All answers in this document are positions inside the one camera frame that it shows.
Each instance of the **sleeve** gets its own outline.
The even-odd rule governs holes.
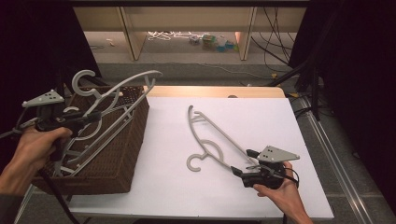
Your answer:
[[[12,224],[18,214],[23,196],[0,194],[0,224]]]

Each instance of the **brown basket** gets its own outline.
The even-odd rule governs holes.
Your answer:
[[[99,92],[104,93],[110,87],[95,87]],[[133,103],[142,94],[142,87],[122,87],[121,96],[116,104],[128,105]],[[86,111],[94,102],[94,97],[82,97],[74,95],[70,105]],[[96,108],[99,110],[106,109],[112,102],[108,97]],[[102,127],[96,136],[104,132],[114,121],[120,117],[123,111],[115,111],[102,117]],[[134,176],[134,166],[137,161],[140,147],[143,143],[146,121],[149,113],[149,103],[147,98],[134,109],[134,118],[123,130],[117,134],[108,145],[75,176],[52,177],[51,180],[58,187],[63,195],[88,195],[88,194],[110,194],[125,193],[131,190],[132,178]],[[92,133],[97,124],[89,126],[84,133]],[[82,151],[86,145],[90,145],[95,139],[76,141],[72,150]],[[85,161],[91,154],[106,141],[106,138],[96,144],[95,149],[90,154],[85,155],[79,162],[66,165],[66,167],[76,170],[78,164]],[[53,163],[48,161],[44,167],[49,176],[53,174]],[[33,184],[48,194],[53,194],[47,183],[40,176],[36,176]]]

